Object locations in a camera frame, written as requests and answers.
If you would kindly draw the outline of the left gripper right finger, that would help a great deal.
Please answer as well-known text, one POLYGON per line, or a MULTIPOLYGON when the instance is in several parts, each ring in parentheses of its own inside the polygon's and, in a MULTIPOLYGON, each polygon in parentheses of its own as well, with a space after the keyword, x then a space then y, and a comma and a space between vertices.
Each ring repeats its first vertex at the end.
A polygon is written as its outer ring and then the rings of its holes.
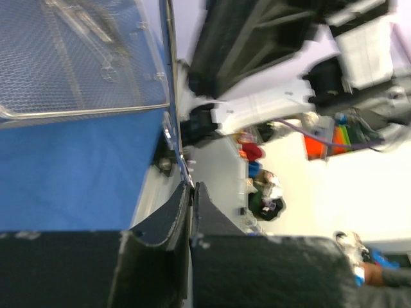
POLYGON ((195 307, 358 307, 349 263, 330 239, 246 235, 199 182, 190 239, 195 307))

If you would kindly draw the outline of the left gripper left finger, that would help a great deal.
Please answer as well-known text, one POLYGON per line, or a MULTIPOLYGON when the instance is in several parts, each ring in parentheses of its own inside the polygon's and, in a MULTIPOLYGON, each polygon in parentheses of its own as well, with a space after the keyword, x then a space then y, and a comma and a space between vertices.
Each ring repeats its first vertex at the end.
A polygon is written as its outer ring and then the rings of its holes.
POLYGON ((191 188, 130 230, 1 233, 2 307, 180 307, 191 188))

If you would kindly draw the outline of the blue surgical wrap cloth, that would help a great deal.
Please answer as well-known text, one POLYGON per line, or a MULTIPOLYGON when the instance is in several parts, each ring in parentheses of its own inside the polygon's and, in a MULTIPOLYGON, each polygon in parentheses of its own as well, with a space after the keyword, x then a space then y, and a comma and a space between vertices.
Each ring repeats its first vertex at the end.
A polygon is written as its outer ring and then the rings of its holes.
POLYGON ((128 228, 167 106, 1 118, 1 230, 128 228))

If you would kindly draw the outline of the metal mesh instrument tray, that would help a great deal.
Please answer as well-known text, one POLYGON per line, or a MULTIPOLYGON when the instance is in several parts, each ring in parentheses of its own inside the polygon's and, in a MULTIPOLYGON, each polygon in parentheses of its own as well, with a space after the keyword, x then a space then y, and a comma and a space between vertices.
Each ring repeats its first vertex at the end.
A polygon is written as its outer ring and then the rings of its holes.
POLYGON ((134 112, 165 107, 160 52, 140 1, 90 1, 116 27, 129 53, 120 80, 101 77, 100 63, 44 1, 1 2, 1 118, 7 121, 134 112))

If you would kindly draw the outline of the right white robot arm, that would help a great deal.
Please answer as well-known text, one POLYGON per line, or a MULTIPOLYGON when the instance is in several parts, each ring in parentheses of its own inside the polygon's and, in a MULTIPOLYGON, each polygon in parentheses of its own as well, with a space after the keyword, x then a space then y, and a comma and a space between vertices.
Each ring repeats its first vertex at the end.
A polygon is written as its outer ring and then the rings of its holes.
POLYGON ((202 101, 184 146, 307 110, 352 112, 371 128, 410 123, 394 72, 393 1, 207 1, 184 76, 202 101))

